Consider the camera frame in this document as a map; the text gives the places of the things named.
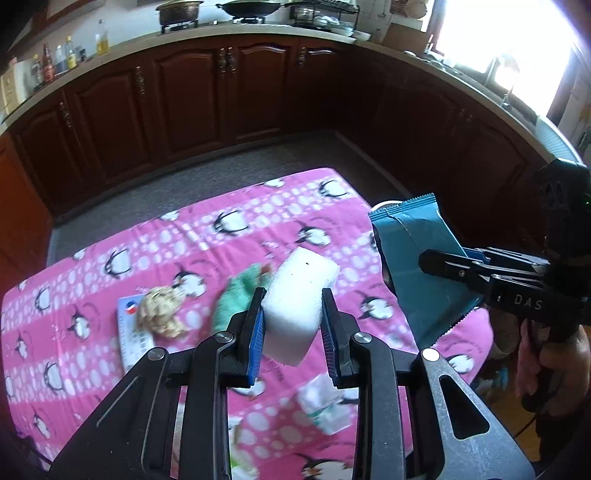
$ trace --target dish rack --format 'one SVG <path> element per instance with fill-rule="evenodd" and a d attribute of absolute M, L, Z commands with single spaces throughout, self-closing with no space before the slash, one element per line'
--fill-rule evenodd
<path fill-rule="evenodd" d="M 284 7 L 290 9 L 290 19 L 294 20 L 294 27 L 305 27 L 313 28 L 315 30 L 326 30 L 328 27 L 320 27 L 314 25 L 311 20 L 298 20 L 294 14 L 295 7 L 312 7 L 313 14 L 312 19 L 316 16 L 316 11 L 330 11 L 337 13 L 337 19 L 340 21 L 342 14 L 354 15 L 355 21 L 353 22 L 353 29 L 357 30 L 357 21 L 359 20 L 359 12 L 361 9 L 358 5 L 351 5 L 341 0 L 292 0 L 286 2 Z"/>

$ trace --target screw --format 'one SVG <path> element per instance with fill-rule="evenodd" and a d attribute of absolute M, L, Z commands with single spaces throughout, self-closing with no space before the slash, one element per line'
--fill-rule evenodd
<path fill-rule="evenodd" d="M 148 352 L 148 359 L 150 360 L 162 360 L 164 358 L 164 348 L 156 347 L 152 348 Z"/>
<path fill-rule="evenodd" d="M 425 350 L 421 352 L 421 355 L 425 360 L 430 362 L 436 362 L 439 360 L 439 352 L 434 348 L 425 348 Z"/>
<path fill-rule="evenodd" d="M 233 336 L 232 332 L 228 332 L 228 331 L 224 330 L 223 332 L 216 333 L 214 335 L 214 338 L 216 339 L 217 343 L 228 343 L 228 342 L 232 341 L 234 336 Z"/>
<path fill-rule="evenodd" d="M 357 332 L 355 335 L 353 335 L 353 340 L 355 340 L 357 343 L 369 343 L 371 342 L 371 335 L 367 332 Z"/>

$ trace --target gray floor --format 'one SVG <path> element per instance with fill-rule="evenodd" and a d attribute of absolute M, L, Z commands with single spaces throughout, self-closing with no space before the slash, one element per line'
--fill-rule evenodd
<path fill-rule="evenodd" d="M 57 227 L 48 264 L 137 223 L 207 198 L 312 168 L 335 169 L 370 205 L 403 195 L 330 133 L 226 155 L 112 197 Z"/>

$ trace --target pink tablecloth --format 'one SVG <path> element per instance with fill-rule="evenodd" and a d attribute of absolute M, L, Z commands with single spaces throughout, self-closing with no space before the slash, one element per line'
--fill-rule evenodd
<path fill-rule="evenodd" d="M 358 318 L 362 330 L 416 352 L 396 298 L 382 282 L 368 210 L 337 173 L 320 168 L 141 223 L 22 282 L 2 304 L 4 376 L 17 429 L 53 458 L 123 376 L 118 298 L 181 285 L 192 295 L 179 315 L 190 331 L 180 339 L 155 340 L 170 352 L 192 348 L 210 335 L 210 316 L 230 276 L 253 262 L 277 267 L 297 246 L 341 266 L 336 302 Z M 488 315 L 476 310 L 436 348 L 446 358 L 457 356 L 454 364 L 471 381 L 491 344 Z M 350 479 L 355 425 L 325 436 L 294 399 L 297 387 L 322 372 L 318 335 L 298 368 L 263 359 L 259 396 L 229 392 L 230 414 L 244 418 L 241 449 L 262 479 L 315 478 L 319 471 L 323 480 Z M 408 432 L 407 415 L 403 423 Z M 411 446 L 409 434 L 405 442 Z M 315 459 L 336 463 L 314 467 Z M 337 473 L 329 475 L 335 467 Z"/>

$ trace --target sunlight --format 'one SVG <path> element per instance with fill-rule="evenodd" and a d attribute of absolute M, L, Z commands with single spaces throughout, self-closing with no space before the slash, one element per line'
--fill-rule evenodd
<path fill-rule="evenodd" d="M 551 0 L 448 0 L 438 51 L 481 73 L 512 55 L 520 74 L 513 93 L 546 115 L 569 60 L 574 32 Z M 498 79 L 508 83 L 509 79 Z"/>

